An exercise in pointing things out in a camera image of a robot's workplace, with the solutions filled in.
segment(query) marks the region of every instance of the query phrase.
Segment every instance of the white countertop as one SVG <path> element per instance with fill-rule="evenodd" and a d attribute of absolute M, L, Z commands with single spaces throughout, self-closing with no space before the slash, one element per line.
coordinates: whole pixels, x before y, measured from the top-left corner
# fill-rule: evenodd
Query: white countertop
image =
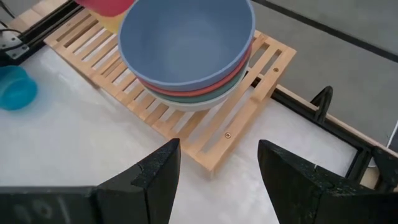
<path fill-rule="evenodd" d="M 39 85 L 27 108 L 0 111 L 0 185 L 98 185 L 166 140 L 44 47 L 22 64 Z M 267 139 L 339 175 L 356 150 L 274 100 L 213 180 L 188 156 L 170 223 L 278 223 L 257 163 Z"/>

